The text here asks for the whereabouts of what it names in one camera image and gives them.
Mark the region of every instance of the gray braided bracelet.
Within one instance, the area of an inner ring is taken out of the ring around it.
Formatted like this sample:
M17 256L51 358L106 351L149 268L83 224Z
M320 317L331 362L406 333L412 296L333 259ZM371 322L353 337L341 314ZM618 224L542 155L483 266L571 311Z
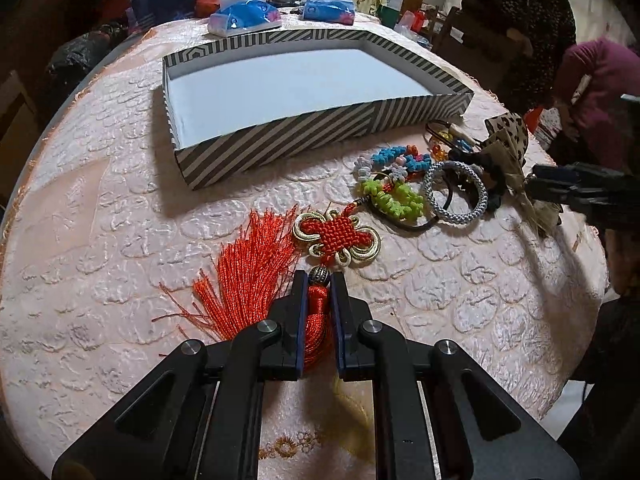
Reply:
M433 179L437 176L437 174L442 173L444 170L454 170L458 173L464 173L476 185L476 187L478 188L479 199L478 205L475 209L473 209L473 211L459 215L447 211L436 202L435 196L433 195ZM482 180L480 180L480 177L478 177L476 172L473 170L473 168L471 166L463 164L462 162L457 162L454 160L443 160L442 162L433 164L424 175L424 180L422 181L422 192L424 193L424 196L426 197L427 202L431 206L433 212L438 215L442 221L455 225L471 224L471 222L473 222L475 219L480 218L486 211L486 205L489 200L489 195L486 191L486 187L482 183Z

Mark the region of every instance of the purple shirt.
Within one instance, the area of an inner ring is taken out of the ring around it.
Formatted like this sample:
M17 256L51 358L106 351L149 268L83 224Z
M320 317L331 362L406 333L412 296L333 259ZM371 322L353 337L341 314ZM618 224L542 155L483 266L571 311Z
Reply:
M571 117L601 165L622 170L625 145L613 110L622 94L640 95L640 57L604 38L569 48L556 74L554 94L566 104L585 75L591 83L571 107Z

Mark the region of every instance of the open cardboard box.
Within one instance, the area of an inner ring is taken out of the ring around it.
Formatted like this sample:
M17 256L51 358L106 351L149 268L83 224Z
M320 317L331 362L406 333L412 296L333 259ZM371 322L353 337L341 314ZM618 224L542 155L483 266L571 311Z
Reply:
M191 189L330 142L462 114L473 91L365 30L245 34L164 58L175 157Z

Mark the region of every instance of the tassel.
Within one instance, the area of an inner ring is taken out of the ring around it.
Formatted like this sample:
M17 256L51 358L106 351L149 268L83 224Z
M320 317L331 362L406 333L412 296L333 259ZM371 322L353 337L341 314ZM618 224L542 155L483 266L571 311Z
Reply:
M181 306L170 291L160 284L180 312L152 321L171 316L185 317L207 335L212 336L213 332L221 339L229 340L243 328L265 319L271 302L286 290L292 278L291 269L300 257L291 235L295 218L295 207L283 216L273 211L261 216L252 210L249 225L240 228L238 239L222 249L214 265L220 293L216 293L211 280L200 269L200 277L193 283L193 293L202 307L193 302L194 314ZM328 282L328 270L324 270ZM308 301L310 309L305 327L305 369L315 363L327 348L326 287L311 285Z

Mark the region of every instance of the tablecloth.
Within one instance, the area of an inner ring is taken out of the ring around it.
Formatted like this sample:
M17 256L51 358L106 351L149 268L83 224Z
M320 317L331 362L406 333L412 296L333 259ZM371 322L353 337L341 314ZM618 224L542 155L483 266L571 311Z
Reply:
M284 18L285 28L328 26ZM504 112L468 76L375 19L359 14L353 27L397 41L470 86L476 94L459 122L471 136L486 138L484 120ZM190 305L198 270L211 270L210 258L251 208L346 205L359 155L424 144L420 126L402 128L191 192L172 151L161 59L211 40L203 21L168 23L105 67L46 132L9 211L0 300L4 404L25 452L46 474L184 339L178 325L210 342L185 320L151 322L176 311L159 283ZM274 83L256 74L239 108ZM212 99L218 91L222 85L213 84ZM526 157L526 168L548 161L532 137ZM452 208L467 206L457 196ZM540 239L508 199L466 228L441 225L413 236L359 215L380 232L383 248L370 265L346 270L351 295L408 338L458 341L541 418L588 345L604 293L606 263L593 230L567 212L556 235ZM259 476L373 478L372 425L370 384L342 383L331 358L297 383L270 383Z

